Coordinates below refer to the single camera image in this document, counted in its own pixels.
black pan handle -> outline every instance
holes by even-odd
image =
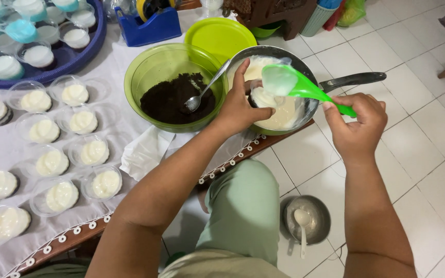
[[[383,72],[363,72],[356,73],[336,79],[320,82],[324,93],[328,93],[334,89],[349,85],[362,85],[374,83],[386,79],[387,75]]]

left hand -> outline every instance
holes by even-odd
[[[242,132],[257,121],[267,120],[276,112],[272,107],[253,108],[248,103],[244,74],[249,65],[250,59],[247,58],[234,73],[233,88],[227,93],[219,115],[211,123],[227,137]]]

white plastic spoon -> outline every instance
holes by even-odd
[[[310,215],[308,214],[308,212],[301,210],[301,209],[297,209],[295,210],[295,220],[298,223],[298,225],[300,225],[300,228],[302,230],[302,250],[300,252],[300,257],[302,259],[305,259],[305,247],[306,247],[306,233],[305,233],[305,227],[308,226],[308,224],[310,224]]]

metal spoon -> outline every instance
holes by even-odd
[[[305,227],[308,226],[308,224],[310,224],[310,215],[308,214],[308,212],[301,210],[301,209],[297,209],[295,210],[295,220],[298,223],[298,225],[300,225],[301,231],[302,231],[302,250],[300,252],[300,257],[302,259],[305,259],[305,247],[306,247],[306,233],[305,233]]]
[[[216,75],[214,75],[210,83],[205,87],[205,89],[198,97],[191,97],[185,102],[185,106],[188,108],[189,113],[197,110],[197,108],[200,106],[200,99],[202,98],[202,96],[205,94],[205,92],[207,92],[209,87],[212,86],[212,84],[226,71],[230,62],[231,59],[228,59],[224,64],[222,64],[221,68],[219,68],[218,72],[216,72]]]

tray of dessert cups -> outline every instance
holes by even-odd
[[[0,7],[0,89],[23,80],[48,84],[76,73],[104,43],[106,18],[99,0],[33,0],[44,7],[40,13],[42,8],[0,1],[7,5]],[[14,32],[15,27],[28,32]]]

